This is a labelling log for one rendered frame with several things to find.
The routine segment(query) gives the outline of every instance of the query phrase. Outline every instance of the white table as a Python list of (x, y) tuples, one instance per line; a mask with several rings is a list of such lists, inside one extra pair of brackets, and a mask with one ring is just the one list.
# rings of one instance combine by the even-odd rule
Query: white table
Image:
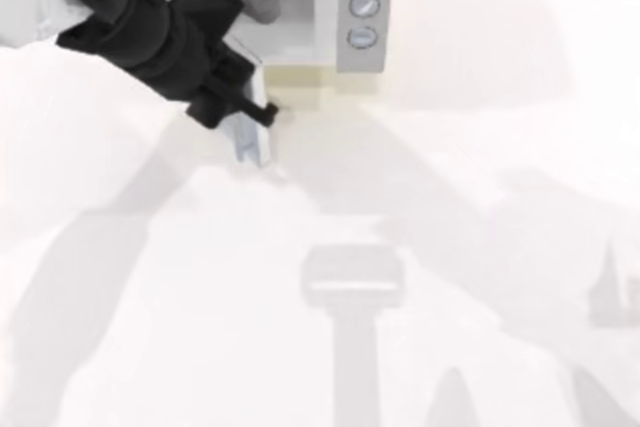
[(383, 78), (269, 74), (266, 172), (100, 61), (2, 52), (0, 424), (328, 427), (301, 272), (384, 244), (384, 425), (632, 425), (638, 32), (640, 0), (396, 0)]

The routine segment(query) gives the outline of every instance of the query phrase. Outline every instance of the tabletop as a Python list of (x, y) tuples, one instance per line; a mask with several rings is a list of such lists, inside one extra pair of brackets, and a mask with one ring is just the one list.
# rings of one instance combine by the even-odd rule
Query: tabletop
[(1, 52), (0, 425), (638, 425), (639, 31), (394, 0), (384, 75), (268, 72), (264, 171), (97, 59)]

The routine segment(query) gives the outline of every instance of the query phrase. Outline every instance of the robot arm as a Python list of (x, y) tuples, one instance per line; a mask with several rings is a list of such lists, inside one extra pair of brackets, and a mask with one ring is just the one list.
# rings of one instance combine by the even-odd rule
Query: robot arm
[(248, 0), (0, 0), (0, 40), (20, 47), (59, 34), (59, 47), (103, 57), (164, 98), (189, 102), (187, 113), (205, 127), (237, 112), (268, 127), (278, 109), (243, 94), (256, 66), (223, 40), (248, 7)]

